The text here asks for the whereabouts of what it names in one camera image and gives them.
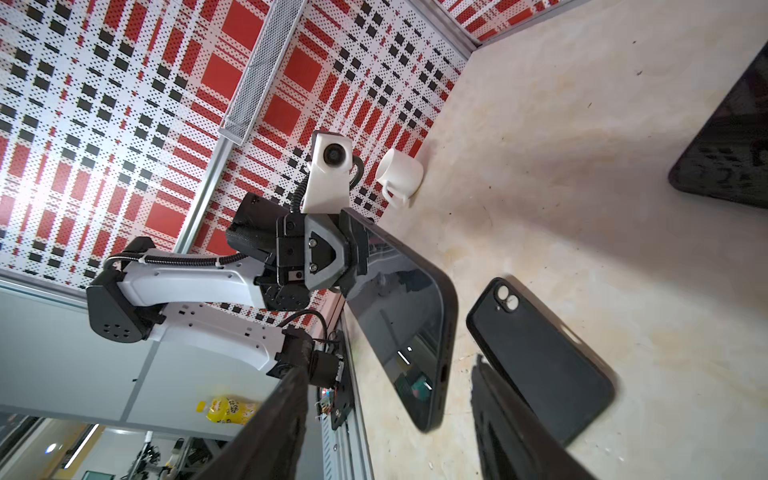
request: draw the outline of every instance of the white camera housing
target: white camera housing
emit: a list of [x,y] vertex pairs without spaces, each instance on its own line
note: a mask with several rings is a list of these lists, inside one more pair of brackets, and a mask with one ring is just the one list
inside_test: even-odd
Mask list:
[[[352,141],[340,134],[315,132],[310,164],[310,179],[306,185],[302,214],[337,214],[349,207],[349,171],[352,169]],[[324,153],[331,145],[344,150],[338,165],[326,163]]]

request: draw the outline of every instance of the phone screen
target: phone screen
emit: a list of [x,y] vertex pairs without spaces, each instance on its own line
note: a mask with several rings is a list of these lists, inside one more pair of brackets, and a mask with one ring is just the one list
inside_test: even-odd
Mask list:
[[451,352],[447,348],[446,353],[443,340],[450,325],[444,296],[434,272],[413,258],[423,259],[410,250],[403,253],[401,244],[388,242],[371,227],[352,223],[356,262],[342,293],[411,419],[426,431],[434,422],[435,398],[447,388],[439,374]]

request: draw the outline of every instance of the marble tabletop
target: marble tabletop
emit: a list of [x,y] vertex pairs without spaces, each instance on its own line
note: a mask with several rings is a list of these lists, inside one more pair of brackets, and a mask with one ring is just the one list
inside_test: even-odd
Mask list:
[[354,321],[375,476],[480,478],[469,404],[485,285],[525,285],[611,368],[568,451],[597,478],[768,472],[768,211],[667,172],[768,40],[763,0],[590,0],[472,55],[379,225],[459,297],[442,426],[422,434]]

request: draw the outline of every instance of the yellow bottle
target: yellow bottle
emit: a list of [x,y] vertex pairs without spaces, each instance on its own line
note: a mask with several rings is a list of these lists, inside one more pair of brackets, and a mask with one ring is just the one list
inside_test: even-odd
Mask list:
[[[206,403],[197,404],[197,411],[205,411]],[[253,414],[261,407],[260,402],[245,403],[225,396],[218,396],[210,402],[210,408],[205,415],[211,422],[237,423],[245,425],[253,417]]]

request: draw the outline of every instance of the camera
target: camera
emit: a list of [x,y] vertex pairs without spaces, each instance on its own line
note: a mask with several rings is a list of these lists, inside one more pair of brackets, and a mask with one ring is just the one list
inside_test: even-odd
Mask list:
[[328,131],[312,133],[312,163],[302,214],[337,214],[349,207],[352,141]]

